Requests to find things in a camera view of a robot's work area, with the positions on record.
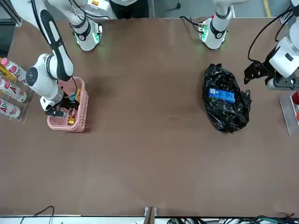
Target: table surface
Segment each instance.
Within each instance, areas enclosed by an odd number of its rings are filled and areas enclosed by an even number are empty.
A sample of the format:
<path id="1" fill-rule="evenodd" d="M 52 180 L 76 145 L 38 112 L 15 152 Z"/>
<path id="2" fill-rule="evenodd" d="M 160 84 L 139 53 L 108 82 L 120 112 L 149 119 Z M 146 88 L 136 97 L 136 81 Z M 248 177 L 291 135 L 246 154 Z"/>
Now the table surface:
<path id="1" fill-rule="evenodd" d="M 218 51 L 180 19 L 107 21 L 102 44 L 83 52 L 65 21 L 57 25 L 90 95 L 86 131 L 52 131 L 35 95 L 22 125 L 1 117 L 0 214 L 278 216 L 299 207 L 296 136 L 289 137 L 279 91 L 245 86 L 248 48 L 269 19 L 233 19 Z M 264 60 L 280 24 L 257 41 Z M 9 57 L 28 69 L 51 50 L 23 23 Z M 250 122 L 233 134 L 211 125 L 202 100 L 211 63 L 250 89 Z"/>

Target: green light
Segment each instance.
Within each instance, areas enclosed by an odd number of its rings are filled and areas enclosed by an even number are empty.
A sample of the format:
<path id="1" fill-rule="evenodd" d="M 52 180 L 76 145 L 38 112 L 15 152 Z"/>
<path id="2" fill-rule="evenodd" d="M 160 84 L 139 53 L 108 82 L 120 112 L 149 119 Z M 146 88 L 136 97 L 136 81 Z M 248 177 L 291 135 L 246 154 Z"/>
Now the green light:
<path id="1" fill-rule="evenodd" d="M 202 34 L 202 38 L 201 38 L 202 42 L 206 42 L 206 37 L 207 37 L 208 33 L 209 33 L 209 31 L 206 29 L 204 31 L 204 33 Z"/>
<path id="2" fill-rule="evenodd" d="M 93 39 L 96 43 L 99 43 L 100 42 L 100 37 L 98 34 L 93 34 Z"/>

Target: robotic arm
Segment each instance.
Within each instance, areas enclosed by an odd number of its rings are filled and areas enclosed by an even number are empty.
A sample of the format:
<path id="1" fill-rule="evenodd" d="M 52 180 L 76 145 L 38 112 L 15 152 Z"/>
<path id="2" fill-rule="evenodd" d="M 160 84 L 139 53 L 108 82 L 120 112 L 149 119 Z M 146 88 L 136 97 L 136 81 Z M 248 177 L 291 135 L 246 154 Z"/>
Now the robotic arm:
<path id="1" fill-rule="evenodd" d="M 86 4 L 86 0 L 77 0 L 78 6 Z M 56 23 L 47 11 L 43 0 L 19 1 L 11 0 L 21 18 L 38 28 L 52 49 L 52 54 L 42 54 L 35 65 L 29 68 L 26 81 L 29 87 L 41 96 L 40 103 L 47 115 L 63 116 L 59 107 L 77 108 L 78 102 L 69 97 L 57 84 L 57 80 L 68 81 L 74 72 L 74 66 L 65 49 Z M 85 51 L 92 50 L 98 43 L 95 35 L 101 33 L 100 27 L 86 15 L 79 16 L 74 12 L 68 0 L 49 0 L 69 19 L 77 39 L 77 43 Z"/>
<path id="2" fill-rule="evenodd" d="M 218 49 L 225 40 L 228 24 L 232 18 L 231 6 L 243 4 L 249 0 L 213 0 L 216 11 L 213 18 L 208 18 L 204 25 L 204 38 L 200 35 L 202 42 L 212 50 Z"/>
<path id="3" fill-rule="evenodd" d="M 74 71 L 72 61 L 66 52 L 56 23 L 42 0 L 11 2 L 20 17 L 40 29 L 52 49 L 53 54 L 40 55 L 35 65 L 28 69 L 26 81 L 29 87 L 41 96 L 42 108 L 46 112 L 50 110 L 49 112 L 55 115 L 57 112 L 55 105 L 60 104 L 65 98 L 65 93 L 56 80 L 68 81 L 72 77 Z"/>
<path id="4" fill-rule="evenodd" d="M 255 78 L 267 77 L 270 90 L 299 90 L 295 71 L 299 66 L 299 0 L 290 0 L 295 23 L 289 33 L 268 54 L 264 63 L 253 62 L 245 71 L 244 83 Z"/>

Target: pink bottle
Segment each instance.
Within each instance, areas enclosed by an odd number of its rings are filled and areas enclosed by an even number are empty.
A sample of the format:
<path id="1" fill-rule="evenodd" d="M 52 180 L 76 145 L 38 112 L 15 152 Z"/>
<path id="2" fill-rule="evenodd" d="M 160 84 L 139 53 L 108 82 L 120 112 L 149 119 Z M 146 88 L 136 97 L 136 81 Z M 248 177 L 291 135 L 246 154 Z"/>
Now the pink bottle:
<path id="1" fill-rule="evenodd" d="M 12 105 L 0 98 L 0 113 L 15 119 L 20 116 L 21 110 L 19 107 Z"/>
<path id="2" fill-rule="evenodd" d="M 24 85 L 28 85 L 26 82 L 26 71 L 22 69 L 19 65 L 9 61 L 5 57 L 1 59 L 1 65 L 3 65 L 11 74 L 13 74 Z"/>
<path id="3" fill-rule="evenodd" d="M 0 79 L 0 90 L 19 102 L 24 102 L 27 98 L 23 90 L 5 79 Z"/>

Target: pink basket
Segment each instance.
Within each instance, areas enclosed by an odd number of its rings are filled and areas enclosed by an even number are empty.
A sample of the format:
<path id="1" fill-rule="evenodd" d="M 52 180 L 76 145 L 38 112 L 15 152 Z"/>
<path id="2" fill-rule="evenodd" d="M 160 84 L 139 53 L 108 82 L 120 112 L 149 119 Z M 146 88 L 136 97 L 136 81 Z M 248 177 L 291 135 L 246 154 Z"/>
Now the pink basket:
<path id="1" fill-rule="evenodd" d="M 74 77 L 74 80 L 77 84 L 77 87 L 81 88 L 80 105 L 77 111 L 76 121 L 74 125 L 69 126 L 67 124 L 69 116 L 66 116 L 64 118 L 48 116 L 48 125 L 53 130 L 65 130 L 68 132 L 82 132 L 84 130 L 87 113 L 88 94 L 85 90 L 84 81 L 79 77 Z M 64 92 L 68 95 L 76 91 L 76 86 L 72 79 L 67 82 L 60 81 L 59 86 L 63 87 Z"/>

